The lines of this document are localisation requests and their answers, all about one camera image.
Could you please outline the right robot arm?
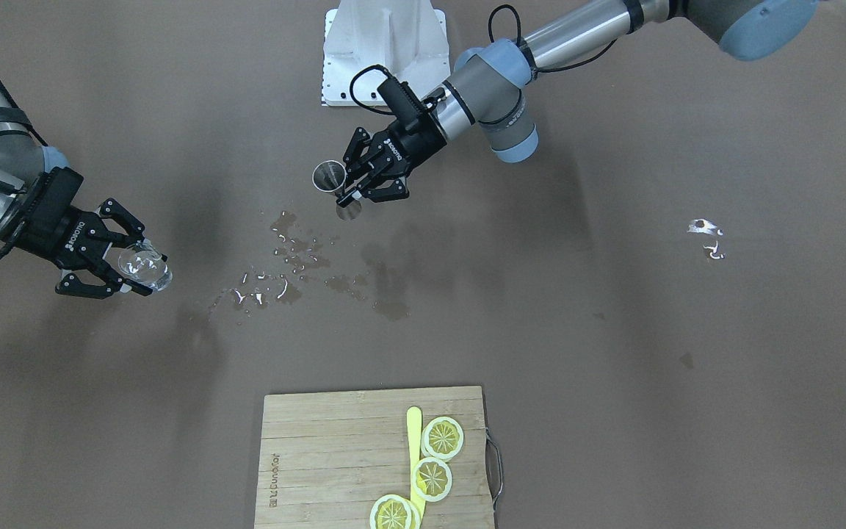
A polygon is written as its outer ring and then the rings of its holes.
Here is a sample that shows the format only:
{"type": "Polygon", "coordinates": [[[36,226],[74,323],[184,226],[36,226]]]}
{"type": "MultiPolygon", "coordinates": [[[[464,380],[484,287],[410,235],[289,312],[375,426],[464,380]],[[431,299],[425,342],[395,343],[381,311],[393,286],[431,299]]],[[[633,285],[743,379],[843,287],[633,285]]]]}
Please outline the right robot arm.
{"type": "Polygon", "coordinates": [[[14,248],[61,272],[56,292],[104,299],[148,297],[167,287],[167,256],[114,198],[93,211],[73,205],[83,177],[36,131],[0,80],[0,260],[14,248]]]}

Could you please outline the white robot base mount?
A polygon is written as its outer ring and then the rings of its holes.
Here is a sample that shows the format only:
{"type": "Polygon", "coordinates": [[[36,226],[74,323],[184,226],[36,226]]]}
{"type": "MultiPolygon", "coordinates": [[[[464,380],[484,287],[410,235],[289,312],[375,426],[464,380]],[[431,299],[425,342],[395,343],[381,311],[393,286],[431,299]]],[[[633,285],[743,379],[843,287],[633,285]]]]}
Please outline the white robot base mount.
{"type": "Polygon", "coordinates": [[[383,65],[417,95],[425,95],[450,75],[446,15],[430,1],[342,1],[325,14],[320,101],[329,107],[383,105],[382,80],[363,75],[383,65]]]}

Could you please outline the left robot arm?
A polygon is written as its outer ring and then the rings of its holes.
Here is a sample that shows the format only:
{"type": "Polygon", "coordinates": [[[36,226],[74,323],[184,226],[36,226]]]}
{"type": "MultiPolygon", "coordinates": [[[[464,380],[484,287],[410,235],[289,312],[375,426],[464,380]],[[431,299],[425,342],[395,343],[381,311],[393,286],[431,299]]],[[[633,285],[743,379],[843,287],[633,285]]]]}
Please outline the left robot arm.
{"type": "Polygon", "coordinates": [[[412,171],[473,126],[503,162],[527,160],[538,148],[538,127],[526,87],[594,62],[647,24],[688,20],[721,51],[748,62],[785,47],[817,7],[816,1],[587,1],[529,34],[466,50],[423,96],[376,65],[385,75],[378,92],[393,121],[375,133],[356,128],[331,188],[336,207],[405,200],[412,171]]]}

